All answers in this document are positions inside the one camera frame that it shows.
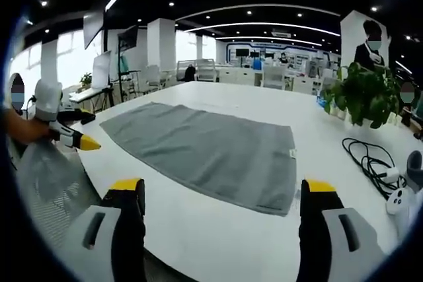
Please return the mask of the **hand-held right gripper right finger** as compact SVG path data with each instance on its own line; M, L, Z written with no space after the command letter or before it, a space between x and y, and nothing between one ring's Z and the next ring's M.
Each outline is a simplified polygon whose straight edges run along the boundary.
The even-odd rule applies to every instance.
M365 281L385 254L376 230L323 181L301 183L298 281Z

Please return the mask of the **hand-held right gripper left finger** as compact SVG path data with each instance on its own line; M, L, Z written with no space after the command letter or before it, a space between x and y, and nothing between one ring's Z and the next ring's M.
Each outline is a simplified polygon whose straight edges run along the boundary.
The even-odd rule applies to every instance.
M68 228L64 263L77 281L145 281L145 184L115 182Z

